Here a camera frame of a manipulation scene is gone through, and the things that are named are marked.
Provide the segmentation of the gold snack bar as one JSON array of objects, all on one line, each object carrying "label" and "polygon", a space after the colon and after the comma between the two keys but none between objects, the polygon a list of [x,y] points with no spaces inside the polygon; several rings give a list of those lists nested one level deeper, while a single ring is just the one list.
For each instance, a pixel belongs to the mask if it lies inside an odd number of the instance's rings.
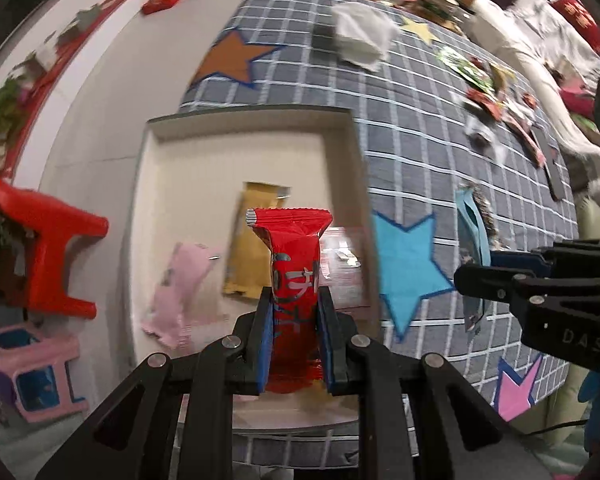
[{"label": "gold snack bar", "polygon": [[261,289],[271,285],[270,251],[246,222],[248,209],[280,208],[290,188],[261,182],[245,182],[239,195],[230,254],[226,263],[223,294],[258,299]]}]

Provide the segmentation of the pink wafer packet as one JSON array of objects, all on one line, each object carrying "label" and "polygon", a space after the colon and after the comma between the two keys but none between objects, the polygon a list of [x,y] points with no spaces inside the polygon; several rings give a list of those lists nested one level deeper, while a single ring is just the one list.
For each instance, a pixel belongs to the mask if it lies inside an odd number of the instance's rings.
[{"label": "pink wafer packet", "polygon": [[194,333],[222,322],[222,316],[196,313],[193,303],[219,256],[203,244],[178,243],[155,288],[142,330],[170,350],[193,349]]}]

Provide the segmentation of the pink white snack packet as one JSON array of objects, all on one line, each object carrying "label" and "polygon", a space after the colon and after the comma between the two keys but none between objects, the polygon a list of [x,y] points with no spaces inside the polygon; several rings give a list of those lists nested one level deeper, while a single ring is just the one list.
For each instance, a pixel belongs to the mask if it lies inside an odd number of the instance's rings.
[{"label": "pink white snack packet", "polygon": [[321,278],[337,310],[364,316],[370,308],[360,228],[332,226],[321,237]]}]

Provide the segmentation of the long red snack bar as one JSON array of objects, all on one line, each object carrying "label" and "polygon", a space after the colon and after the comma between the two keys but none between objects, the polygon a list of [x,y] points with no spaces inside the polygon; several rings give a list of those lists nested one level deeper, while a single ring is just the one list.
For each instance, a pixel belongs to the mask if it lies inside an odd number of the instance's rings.
[{"label": "long red snack bar", "polygon": [[266,388],[293,393],[323,377],[315,317],[321,236],[332,214],[318,208],[252,208],[246,223],[271,256],[273,347]]}]

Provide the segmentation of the light blue snack packet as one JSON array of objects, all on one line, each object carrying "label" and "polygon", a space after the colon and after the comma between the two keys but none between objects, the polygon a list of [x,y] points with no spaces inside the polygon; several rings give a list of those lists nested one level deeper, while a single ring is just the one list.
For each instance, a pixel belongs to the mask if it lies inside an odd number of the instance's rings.
[{"label": "light blue snack packet", "polygon": [[[455,191],[460,263],[490,266],[489,237],[474,192],[474,188],[459,188]],[[465,332],[471,337],[476,336],[480,332],[486,302],[479,298],[464,297],[463,309]]]}]

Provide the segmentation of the white tray box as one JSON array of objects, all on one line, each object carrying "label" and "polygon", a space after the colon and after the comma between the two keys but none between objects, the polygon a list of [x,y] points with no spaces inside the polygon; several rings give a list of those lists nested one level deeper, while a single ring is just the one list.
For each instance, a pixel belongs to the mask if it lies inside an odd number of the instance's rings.
[{"label": "white tray box", "polygon": [[[248,228],[256,207],[321,208],[321,280],[336,306],[376,335],[376,256],[366,171],[350,110],[255,105],[151,119],[136,167],[125,241],[134,358],[185,356],[230,332],[271,281],[270,253]],[[196,292],[151,333],[155,292],[175,248],[210,252]]]}]

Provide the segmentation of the clear wrapped chocolate stick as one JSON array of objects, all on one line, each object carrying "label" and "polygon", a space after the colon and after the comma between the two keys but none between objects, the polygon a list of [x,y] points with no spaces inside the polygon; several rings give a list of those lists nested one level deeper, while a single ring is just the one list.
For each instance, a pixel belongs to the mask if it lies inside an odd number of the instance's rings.
[{"label": "clear wrapped chocolate stick", "polygon": [[490,202],[486,199],[482,189],[478,186],[472,188],[472,197],[474,198],[484,228],[486,229],[486,237],[488,238],[490,248],[492,250],[503,250],[504,245],[501,241],[500,231],[496,225]]}]

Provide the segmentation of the pink long snack packet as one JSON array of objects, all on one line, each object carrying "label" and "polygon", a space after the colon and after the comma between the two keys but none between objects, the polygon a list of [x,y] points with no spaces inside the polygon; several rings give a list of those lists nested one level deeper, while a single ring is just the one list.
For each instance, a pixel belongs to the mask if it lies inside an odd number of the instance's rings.
[{"label": "pink long snack packet", "polygon": [[521,143],[529,158],[534,163],[536,168],[542,169],[545,166],[546,158],[541,151],[539,144],[533,140],[530,130],[525,129],[516,117],[509,113],[508,110],[502,111],[502,122],[509,128],[510,132]]}]

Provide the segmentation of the grey checkered mat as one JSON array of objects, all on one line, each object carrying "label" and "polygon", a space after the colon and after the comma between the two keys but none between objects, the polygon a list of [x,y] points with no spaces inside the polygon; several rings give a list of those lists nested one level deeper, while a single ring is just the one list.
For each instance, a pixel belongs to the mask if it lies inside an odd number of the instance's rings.
[{"label": "grey checkered mat", "polygon": [[[274,44],[275,51],[253,62],[251,86],[211,75],[187,89],[182,109],[309,104],[350,110],[366,159],[370,204],[406,225],[434,216],[434,258],[446,273],[460,262],[454,194],[465,184],[486,196],[510,249],[575,237],[572,198],[552,199],[545,174],[513,133],[495,130],[505,148],[503,165],[470,144],[458,102],[465,81],[439,60],[437,46],[402,32],[378,72],[343,62],[332,43],[332,8],[346,1],[242,0],[227,28],[247,42]],[[521,343],[520,326],[502,304],[486,308],[475,336],[465,333],[462,300],[454,294],[425,299],[404,337],[390,321],[381,333],[392,350],[408,356],[442,353],[489,401],[502,380],[533,375],[524,421],[535,427],[546,424],[568,375],[565,362]]]}]

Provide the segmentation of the clear wrapped dark candy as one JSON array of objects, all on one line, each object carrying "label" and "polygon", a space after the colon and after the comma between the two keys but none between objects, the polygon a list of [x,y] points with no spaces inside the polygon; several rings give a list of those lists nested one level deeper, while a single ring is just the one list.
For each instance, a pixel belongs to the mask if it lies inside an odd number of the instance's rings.
[{"label": "clear wrapped dark candy", "polygon": [[468,114],[465,117],[465,136],[471,146],[495,165],[503,166],[506,161],[506,148],[498,140],[494,130],[479,117]]}]

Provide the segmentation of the red small snack packet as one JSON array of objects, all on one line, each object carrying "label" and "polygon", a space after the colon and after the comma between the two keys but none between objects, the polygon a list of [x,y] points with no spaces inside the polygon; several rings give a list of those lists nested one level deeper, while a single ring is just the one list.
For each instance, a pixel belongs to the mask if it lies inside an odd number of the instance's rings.
[{"label": "red small snack packet", "polygon": [[479,91],[475,88],[468,88],[466,91],[466,98],[480,106],[488,114],[490,114],[495,120],[502,119],[503,107],[494,96],[490,96],[486,92]]}]

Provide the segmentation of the pink plastic stool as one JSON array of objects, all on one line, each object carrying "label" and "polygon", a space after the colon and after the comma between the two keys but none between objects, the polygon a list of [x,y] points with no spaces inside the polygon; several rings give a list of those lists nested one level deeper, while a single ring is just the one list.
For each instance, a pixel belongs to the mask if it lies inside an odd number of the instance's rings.
[{"label": "pink plastic stool", "polygon": [[69,363],[80,356],[73,335],[46,336],[30,323],[0,328],[0,393],[30,424],[84,412]]}]

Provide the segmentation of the red plastic stool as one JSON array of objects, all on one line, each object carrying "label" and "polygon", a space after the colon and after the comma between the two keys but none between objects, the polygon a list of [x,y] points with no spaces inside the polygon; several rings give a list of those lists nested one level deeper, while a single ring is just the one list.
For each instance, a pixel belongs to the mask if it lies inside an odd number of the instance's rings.
[{"label": "red plastic stool", "polygon": [[108,220],[38,191],[15,188],[1,178],[0,214],[33,234],[24,243],[23,285],[6,292],[7,301],[46,314],[96,318],[96,304],[66,293],[65,255],[73,237],[105,237]]}]

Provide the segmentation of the green snack bag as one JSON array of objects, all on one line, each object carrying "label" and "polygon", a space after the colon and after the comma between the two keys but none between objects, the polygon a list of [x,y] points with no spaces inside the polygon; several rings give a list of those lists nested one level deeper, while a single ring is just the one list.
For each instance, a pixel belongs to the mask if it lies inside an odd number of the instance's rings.
[{"label": "green snack bag", "polygon": [[451,47],[444,46],[439,50],[437,57],[445,66],[448,66],[474,87],[494,96],[494,85],[491,76],[475,66],[474,63],[471,63],[464,55],[459,54]]}]

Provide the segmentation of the white crumpled tissue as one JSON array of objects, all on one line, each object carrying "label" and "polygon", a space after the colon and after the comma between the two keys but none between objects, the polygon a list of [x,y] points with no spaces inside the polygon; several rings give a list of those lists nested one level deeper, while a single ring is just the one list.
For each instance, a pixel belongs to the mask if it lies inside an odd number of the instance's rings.
[{"label": "white crumpled tissue", "polygon": [[388,60],[400,27],[385,12],[365,3],[338,3],[330,14],[340,58],[362,70],[377,73],[381,63]]}]

